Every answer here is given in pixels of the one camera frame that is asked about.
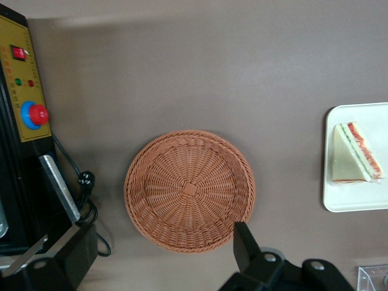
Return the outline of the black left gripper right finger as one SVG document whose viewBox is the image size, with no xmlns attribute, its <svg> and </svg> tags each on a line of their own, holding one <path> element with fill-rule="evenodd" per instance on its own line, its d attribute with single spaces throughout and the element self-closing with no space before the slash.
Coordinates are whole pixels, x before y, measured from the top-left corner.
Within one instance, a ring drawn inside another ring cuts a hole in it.
<svg viewBox="0 0 388 291">
<path fill-rule="evenodd" d="M 233 254 L 239 271 L 221 290 L 353 290 L 343 274 L 323 259 L 300 267 L 273 251 L 261 250 L 244 222 L 234 223 Z"/>
</svg>

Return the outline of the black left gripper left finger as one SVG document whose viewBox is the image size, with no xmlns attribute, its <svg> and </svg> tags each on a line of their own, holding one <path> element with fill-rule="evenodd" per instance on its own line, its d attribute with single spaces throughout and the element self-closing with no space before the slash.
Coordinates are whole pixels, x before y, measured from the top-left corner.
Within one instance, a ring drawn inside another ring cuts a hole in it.
<svg viewBox="0 0 388 291">
<path fill-rule="evenodd" d="M 13 263 L 1 290 L 76 290 L 98 256 L 96 226 L 81 227 L 53 257 Z"/>
</svg>

